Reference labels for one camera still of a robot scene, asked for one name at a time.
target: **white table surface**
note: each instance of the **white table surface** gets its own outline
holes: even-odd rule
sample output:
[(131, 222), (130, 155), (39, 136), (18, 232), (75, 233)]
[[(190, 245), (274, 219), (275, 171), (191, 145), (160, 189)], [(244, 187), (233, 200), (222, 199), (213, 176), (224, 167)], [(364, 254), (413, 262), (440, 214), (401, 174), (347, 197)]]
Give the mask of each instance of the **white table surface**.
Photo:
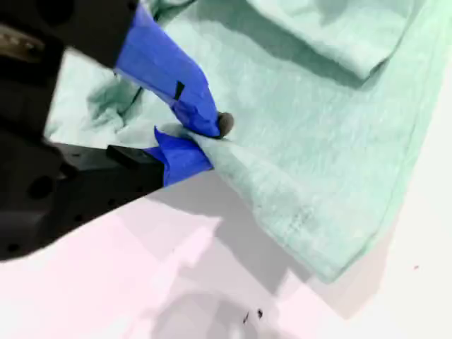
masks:
[(0, 338), (452, 338), (448, 73), (393, 230), (334, 284), (210, 172), (0, 263)]

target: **blue tape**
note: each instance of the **blue tape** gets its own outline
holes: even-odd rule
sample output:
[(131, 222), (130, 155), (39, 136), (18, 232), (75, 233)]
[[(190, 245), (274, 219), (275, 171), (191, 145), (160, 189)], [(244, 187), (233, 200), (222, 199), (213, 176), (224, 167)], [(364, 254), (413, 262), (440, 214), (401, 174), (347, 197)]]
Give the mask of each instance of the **blue tape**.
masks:
[(190, 59), (139, 5), (116, 71), (165, 101), (188, 129), (219, 136), (218, 113), (208, 82)]
[(163, 163), (163, 186), (169, 186), (213, 168), (204, 152), (189, 139), (169, 136), (154, 128), (159, 146), (144, 151)]

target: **cloth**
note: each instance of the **cloth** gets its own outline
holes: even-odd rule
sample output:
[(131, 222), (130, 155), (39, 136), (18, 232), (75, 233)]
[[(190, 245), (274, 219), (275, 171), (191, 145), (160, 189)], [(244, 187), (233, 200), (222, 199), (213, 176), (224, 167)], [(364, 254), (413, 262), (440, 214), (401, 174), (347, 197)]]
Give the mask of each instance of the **cloth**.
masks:
[[(219, 110), (233, 113), (228, 140), (166, 124), (175, 118), (150, 92), (112, 100), (133, 85), (73, 54), (64, 61), (47, 135), (148, 148), (156, 125), (192, 138), (263, 230), (330, 282), (398, 212), (441, 85), (451, 15), (447, 0), (419, 5), (391, 58), (362, 81), (245, 1), (198, 0), (160, 22), (204, 70)], [(62, 111), (77, 110), (67, 101), (85, 95), (84, 111), (67, 122)]]
[(398, 44), (414, 0), (248, 0), (259, 13), (360, 78)]

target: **black mechanical part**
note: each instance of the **black mechanical part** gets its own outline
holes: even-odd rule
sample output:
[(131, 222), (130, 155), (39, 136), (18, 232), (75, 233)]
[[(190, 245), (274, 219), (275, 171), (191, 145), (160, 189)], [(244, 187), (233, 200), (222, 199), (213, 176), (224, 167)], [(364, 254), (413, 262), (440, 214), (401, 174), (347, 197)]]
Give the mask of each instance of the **black mechanical part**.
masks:
[(38, 39), (72, 46), (114, 68), (138, 0), (7, 0), (0, 22)]
[(142, 150), (42, 138), (64, 48), (113, 67), (137, 1), (0, 2), (0, 260), (162, 187), (163, 165)]
[[(2, 194), (0, 201), (0, 260), (34, 252), (162, 187), (162, 163), (142, 150), (55, 146), (37, 150), (29, 144), (12, 150), (11, 164), (18, 172), (6, 170), (9, 180), (1, 180), (10, 189), (2, 187), (8, 195)], [(37, 158), (32, 161), (30, 155)]]

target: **mint green towel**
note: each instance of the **mint green towel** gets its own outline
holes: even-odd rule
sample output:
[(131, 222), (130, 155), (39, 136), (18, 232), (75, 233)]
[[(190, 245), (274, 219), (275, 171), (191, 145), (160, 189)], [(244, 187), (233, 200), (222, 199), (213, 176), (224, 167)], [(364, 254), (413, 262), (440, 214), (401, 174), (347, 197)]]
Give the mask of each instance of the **mint green towel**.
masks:
[[(219, 109), (234, 114), (228, 140), (167, 124), (176, 121), (154, 94), (135, 98), (135, 85), (74, 53), (65, 58), (47, 135), (148, 147), (157, 125), (193, 138), (263, 230), (333, 281), (398, 212), (448, 60), (452, 6), (349, 0), (316, 21), (319, 10), (283, 6), (298, 1), (249, 2), (198, 0), (160, 16), (205, 71)], [(281, 12), (266, 10), (270, 4)]]

